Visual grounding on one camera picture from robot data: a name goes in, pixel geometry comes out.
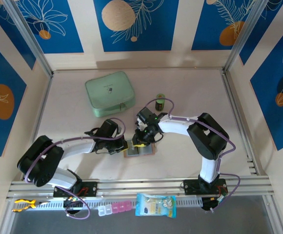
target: metal frame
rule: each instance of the metal frame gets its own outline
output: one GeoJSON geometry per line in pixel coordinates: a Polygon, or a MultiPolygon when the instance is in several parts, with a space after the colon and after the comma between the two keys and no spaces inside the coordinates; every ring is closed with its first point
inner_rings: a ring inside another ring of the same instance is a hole
{"type": "MultiPolygon", "coordinates": [[[[259,195],[263,197],[266,210],[268,212],[269,219],[272,224],[274,233],[283,234],[283,220],[282,216],[277,211],[276,202],[274,200],[274,191],[268,176],[264,172],[259,160],[256,160],[255,154],[251,147],[252,140],[249,137],[249,129],[247,127],[244,114],[242,112],[241,104],[238,99],[236,90],[233,88],[233,80],[229,73],[229,70],[238,57],[242,47],[248,39],[251,31],[253,30],[257,20],[259,19],[262,11],[264,10],[268,0],[256,1],[252,11],[250,12],[246,24],[244,25],[235,45],[231,50],[231,54],[222,68],[221,76],[228,96],[232,111],[235,116],[235,121],[240,133],[240,136],[244,143],[244,149],[247,152],[247,161],[251,171],[251,176],[241,176],[241,184],[238,190],[233,194],[237,195],[259,195]]],[[[37,135],[41,117],[47,102],[47,97],[51,87],[51,78],[53,71],[47,59],[45,58],[42,49],[37,43],[35,36],[33,35],[30,27],[25,21],[19,8],[13,0],[3,0],[4,6],[9,13],[10,17],[14,21],[15,25],[19,29],[21,35],[29,45],[30,49],[36,56],[37,60],[41,63],[45,73],[50,77],[48,87],[45,93],[45,97],[40,109],[40,114],[37,121],[37,126],[33,135],[33,140],[37,135]]],[[[73,72],[82,72],[84,70],[72,70],[73,72]]],[[[226,179],[228,189],[231,191],[237,184],[237,179],[234,177],[223,177],[226,179]]],[[[128,179],[128,180],[99,180],[97,197],[96,198],[85,198],[86,202],[91,204],[91,207],[98,205],[97,202],[103,202],[111,199],[134,199],[136,193],[150,193],[150,194],[168,194],[176,195],[179,200],[183,199],[195,199],[195,196],[185,196],[184,191],[181,188],[181,182],[185,178],[174,178],[174,179],[128,179]]],[[[43,186],[37,188],[32,184],[26,184],[21,181],[15,181],[11,183],[6,202],[4,205],[4,215],[0,220],[0,233],[9,233],[12,227],[12,223],[15,217],[15,213],[11,210],[15,206],[14,200],[17,198],[28,198],[28,199],[48,199],[51,200],[53,206],[38,206],[40,210],[54,210],[62,209],[61,204],[63,199],[54,199],[52,197],[53,188],[51,186],[43,186]]]]}
{"type": "MultiPolygon", "coordinates": [[[[235,177],[224,176],[226,179],[228,190],[231,191],[238,182],[235,177]]],[[[188,178],[171,178],[171,179],[126,179],[126,180],[85,180],[85,181],[98,181],[97,197],[86,197],[84,200],[89,204],[92,209],[102,204],[107,204],[119,200],[134,200],[137,193],[149,194],[165,194],[175,195],[179,200],[179,206],[183,207],[198,207],[193,201],[197,200],[200,196],[186,196],[181,184],[184,179],[188,178]]],[[[1,220],[0,234],[9,233],[13,224],[15,213],[12,212],[13,208],[18,208],[18,204],[14,201],[18,198],[49,200],[48,205],[39,205],[36,210],[62,210],[63,198],[53,198],[54,188],[46,185],[37,188],[33,184],[27,184],[23,181],[12,182],[9,192],[7,194],[4,217],[1,220]]],[[[241,183],[238,190],[233,196],[245,195],[259,195],[272,199],[274,195],[268,176],[241,176],[241,183]]],[[[282,227],[278,216],[275,213],[270,214],[270,220],[273,226],[282,227]]]]}
{"type": "Polygon", "coordinates": [[[253,5],[251,12],[249,13],[248,18],[245,21],[245,24],[242,30],[237,37],[237,40],[231,50],[231,53],[226,61],[226,64],[223,68],[224,73],[230,70],[236,58],[239,56],[240,51],[242,50],[244,44],[246,43],[248,37],[250,36],[255,24],[259,20],[264,8],[266,7],[269,0],[259,0],[256,1],[253,5]]]}
{"type": "Polygon", "coordinates": [[[2,1],[4,3],[4,7],[6,11],[10,15],[10,18],[15,23],[17,29],[21,33],[25,42],[28,44],[29,48],[31,49],[36,59],[40,62],[44,72],[51,79],[51,77],[53,76],[53,71],[46,57],[44,56],[43,50],[41,49],[40,45],[36,41],[36,38],[33,35],[29,25],[27,24],[25,18],[23,17],[22,13],[17,7],[17,4],[15,3],[14,0],[2,0],[2,1]]]}
{"type": "Polygon", "coordinates": [[[240,134],[241,139],[243,140],[244,149],[247,152],[247,156],[253,162],[253,166],[255,168],[256,174],[262,176],[266,175],[261,162],[256,159],[255,154],[252,148],[252,141],[250,140],[249,136],[251,134],[249,128],[247,127],[244,113],[241,108],[240,101],[238,99],[238,95],[235,89],[233,89],[233,80],[229,72],[224,73],[222,71],[222,79],[226,89],[226,94],[228,96],[232,111],[234,113],[235,121],[237,123],[238,131],[240,134]]]}

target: white wall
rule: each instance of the white wall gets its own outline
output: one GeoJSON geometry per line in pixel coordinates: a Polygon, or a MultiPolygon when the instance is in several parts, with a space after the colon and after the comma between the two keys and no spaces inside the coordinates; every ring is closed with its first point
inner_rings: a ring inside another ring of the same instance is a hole
{"type": "Polygon", "coordinates": [[[44,97],[48,78],[38,63],[33,71],[0,27],[0,52],[26,83],[26,91],[14,121],[8,142],[0,157],[0,215],[10,186],[19,172],[17,161],[28,148],[44,97]]]}
{"type": "Polygon", "coordinates": [[[191,51],[205,0],[180,0],[171,51],[103,51],[92,0],[68,0],[84,49],[82,54],[46,54],[54,70],[142,67],[222,67],[230,50],[191,51]]]}
{"type": "Polygon", "coordinates": [[[250,79],[283,36],[283,6],[271,23],[255,51],[242,66],[238,58],[231,70],[251,137],[254,150],[272,182],[279,208],[283,215],[283,149],[277,151],[269,132],[250,79]]]}

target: orange circle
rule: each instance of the orange circle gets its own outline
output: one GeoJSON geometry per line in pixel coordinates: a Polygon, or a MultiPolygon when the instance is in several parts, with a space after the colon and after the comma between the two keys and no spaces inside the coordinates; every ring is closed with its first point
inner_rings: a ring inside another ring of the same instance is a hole
{"type": "Polygon", "coordinates": [[[244,22],[238,21],[228,27],[226,27],[220,35],[220,43],[223,46],[231,46],[234,45],[236,39],[243,28],[244,22]]]}
{"type": "Polygon", "coordinates": [[[50,33],[46,30],[40,30],[39,31],[39,36],[45,40],[50,39],[50,33]]]}
{"type": "Polygon", "coordinates": [[[137,37],[131,37],[131,41],[132,42],[136,42],[137,41],[137,37]]]}
{"type": "Polygon", "coordinates": [[[282,106],[283,106],[283,93],[278,93],[278,94],[276,95],[275,101],[276,101],[276,104],[277,104],[279,107],[282,107],[282,106]]]}
{"type": "Polygon", "coordinates": [[[11,89],[4,84],[0,84],[0,119],[9,119],[13,113],[15,106],[15,99],[11,89]]]}
{"type": "Polygon", "coordinates": [[[212,5],[216,3],[217,0],[206,0],[206,4],[212,5]]]}

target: yellow pliers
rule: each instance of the yellow pliers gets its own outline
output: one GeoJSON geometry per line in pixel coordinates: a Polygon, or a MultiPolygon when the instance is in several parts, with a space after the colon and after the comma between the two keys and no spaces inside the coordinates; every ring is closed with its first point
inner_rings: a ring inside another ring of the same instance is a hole
{"type": "MultiPolygon", "coordinates": [[[[28,203],[28,205],[23,207],[23,208],[21,208],[21,209],[13,209],[13,212],[21,212],[21,211],[27,210],[29,208],[32,208],[32,209],[36,208],[36,200],[26,200],[26,199],[15,200],[15,203],[20,203],[20,202],[28,203]]],[[[39,202],[39,205],[42,205],[42,204],[45,204],[45,203],[48,203],[48,202],[49,201],[39,202]]]]}

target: yellow object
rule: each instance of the yellow object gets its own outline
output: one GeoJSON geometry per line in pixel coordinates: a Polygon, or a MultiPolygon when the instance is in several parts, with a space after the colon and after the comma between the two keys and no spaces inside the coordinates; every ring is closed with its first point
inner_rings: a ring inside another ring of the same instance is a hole
{"type": "Polygon", "coordinates": [[[220,35],[220,44],[223,46],[232,46],[243,28],[244,22],[238,21],[232,25],[227,26],[220,35]]]}
{"type": "Polygon", "coordinates": [[[134,147],[145,147],[145,144],[133,145],[134,147]]]}
{"type": "Polygon", "coordinates": [[[131,37],[131,41],[132,42],[136,42],[137,41],[137,37],[131,37]]]}
{"type": "Polygon", "coordinates": [[[7,120],[11,117],[15,106],[12,90],[4,84],[0,84],[0,119],[7,120]]]}
{"type": "Polygon", "coordinates": [[[40,30],[39,31],[39,36],[41,38],[43,38],[44,40],[48,40],[51,37],[50,33],[48,31],[46,31],[46,30],[40,30]]]}
{"type": "Polygon", "coordinates": [[[29,208],[32,208],[32,209],[35,209],[36,208],[36,200],[26,200],[26,199],[18,199],[15,201],[15,203],[20,203],[20,202],[25,202],[25,203],[28,203],[29,205],[27,205],[26,207],[23,207],[21,209],[13,209],[13,212],[21,212],[21,211],[24,211],[26,209],[29,209],[29,208]]]}
{"type": "Polygon", "coordinates": [[[217,0],[206,0],[206,4],[213,5],[217,0]]]}

